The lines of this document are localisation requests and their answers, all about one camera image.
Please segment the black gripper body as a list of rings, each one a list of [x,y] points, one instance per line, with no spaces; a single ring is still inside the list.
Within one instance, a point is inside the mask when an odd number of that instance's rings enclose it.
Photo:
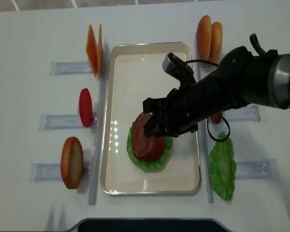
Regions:
[[[178,137],[198,130],[197,124],[209,117],[209,82],[181,84],[160,99],[157,136]]]

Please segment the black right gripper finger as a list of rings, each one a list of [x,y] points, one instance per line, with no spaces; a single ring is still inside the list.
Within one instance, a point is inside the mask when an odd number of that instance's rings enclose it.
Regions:
[[[147,98],[143,101],[143,112],[154,116],[164,116],[166,98]]]

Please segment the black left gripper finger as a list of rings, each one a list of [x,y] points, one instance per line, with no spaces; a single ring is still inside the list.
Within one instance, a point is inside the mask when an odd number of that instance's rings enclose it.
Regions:
[[[162,132],[159,120],[152,115],[151,118],[144,125],[144,133],[146,137],[156,136],[161,137]]]

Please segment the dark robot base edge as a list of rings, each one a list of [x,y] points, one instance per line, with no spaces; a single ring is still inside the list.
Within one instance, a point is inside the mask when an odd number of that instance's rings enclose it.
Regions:
[[[75,232],[227,232],[212,220],[196,219],[95,219],[76,227]]]

